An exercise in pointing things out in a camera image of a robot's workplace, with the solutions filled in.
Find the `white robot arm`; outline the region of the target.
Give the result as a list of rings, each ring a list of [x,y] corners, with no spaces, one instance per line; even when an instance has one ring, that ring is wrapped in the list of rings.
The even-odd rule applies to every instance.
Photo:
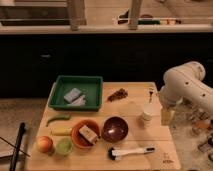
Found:
[[[213,114],[213,88],[202,82],[206,75],[204,66],[196,61],[168,69],[163,76],[164,85],[158,92],[161,124],[168,126],[183,99]]]

